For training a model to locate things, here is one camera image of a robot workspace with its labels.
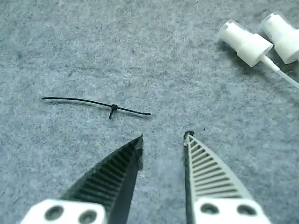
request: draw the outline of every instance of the black cable tie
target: black cable tie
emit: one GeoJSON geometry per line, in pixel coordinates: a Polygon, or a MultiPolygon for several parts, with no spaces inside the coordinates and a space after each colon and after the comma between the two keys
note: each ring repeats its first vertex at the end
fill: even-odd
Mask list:
{"type": "Polygon", "coordinates": [[[88,99],[66,98],[66,97],[43,97],[42,99],[76,100],[76,101],[88,102],[88,103],[92,103],[92,104],[99,104],[99,105],[102,105],[102,106],[108,106],[108,107],[111,108],[111,112],[109,114],[109,119],[112,119],[113,112],[117,111],[117,110],[128,111],[128,112],[131,112],[131,113],[137,113],[137,114],[141,114],[141,115],[151,115],[151,113],[143,113],[143,112],[139,112],[139,111],[133,111],[133,110],[129,110],[129,109],[126,109],[126,108],[122,108],[122,107],[119,107],[116,104],[109,105],[109,104],[104,104],[104,103],[100,103],[100,102],[96,102],[96,101],[92,101],[92,100],[88,100],[88,99]]]}
{"type": "Polygon", "coordinates": [[[112,114],[113,114],[113,112],[116,111],[117,108],[118,108],[118,105],[116,105],[116,104],[112,104],[112,105],[111,105],[111,112],[110,112],[110,114],[109,114],[109,119],[110,119],[110,120],[112,119],[112,114]]]}

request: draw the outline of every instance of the clear plastic cap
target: clear plastic cap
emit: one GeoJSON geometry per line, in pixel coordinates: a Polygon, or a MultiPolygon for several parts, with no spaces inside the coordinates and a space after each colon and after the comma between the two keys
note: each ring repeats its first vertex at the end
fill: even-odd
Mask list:
{"type": "Polygon", "coordinates": [[[261,29],[274,44],[295,30],[291,23],[280,12],[274,12],[268,15],[261,23],[261,29]]]}
{"type": "Polygon", "coordinates": [[[228,20],[218,33],[219,38],[235,51],[238,51],[244,43],[244,40],[249,39],[251,35],[251,32],[234,20],[228,20]]]}

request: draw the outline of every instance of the fabric surface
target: fabric surface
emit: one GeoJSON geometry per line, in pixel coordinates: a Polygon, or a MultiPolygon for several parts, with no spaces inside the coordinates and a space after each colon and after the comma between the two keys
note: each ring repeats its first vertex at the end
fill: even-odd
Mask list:
{"type": "MultiPolygon", "coordinates": [[[[1,0],[0,223],[58,198],[84,172],[144,135],[129,224],[183,224],[183,135],[231,167],[274,224],[299,223],[299,94],[249,68],[217,33],[252,32],[280,11],[299,28],[298,0],[1,0]],[[78,97],[85,103],[42,101],[78,97]]],[[[299,81],[299,63],[283,65],[299,81]]]]}

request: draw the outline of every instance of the white plastic cap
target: white plastic cap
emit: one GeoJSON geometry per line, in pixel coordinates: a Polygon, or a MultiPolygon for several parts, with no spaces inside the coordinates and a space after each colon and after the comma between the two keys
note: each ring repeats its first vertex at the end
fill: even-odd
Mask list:
{"type": "Polygon", "coordinates": [[[219,38],[232,47],[250,67],[263,60],[273,47],[259,34],[247,31],[233,20],[227,21],[220,29],[219,38]]]}
{"type": "Polygon", "coordinates": [[[274,49],[285,64],[299,60],[299,29],[295,29],[281,13],[268,15],[261,29],[274,43],[274,49]]]}

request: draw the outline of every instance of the gray felt surface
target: gray felt surface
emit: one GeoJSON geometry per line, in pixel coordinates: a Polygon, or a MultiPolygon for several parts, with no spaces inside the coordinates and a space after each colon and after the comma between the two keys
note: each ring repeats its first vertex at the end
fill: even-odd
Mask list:
{"type": "MultiPolygon", "coordinates": [[[[58,198],[113,150],[144,135],[129,224],[183,224],[184,131],[213,149],[274,224],[299,223],[298,90],[217,43],[234,19],[251,31],[298,0],[1,0],[0,223],[58,198]],[[80,97],[151,112],[150,118],[80,97]]],[[[295,80],[299,66],[285,66],[295,80]]]]}

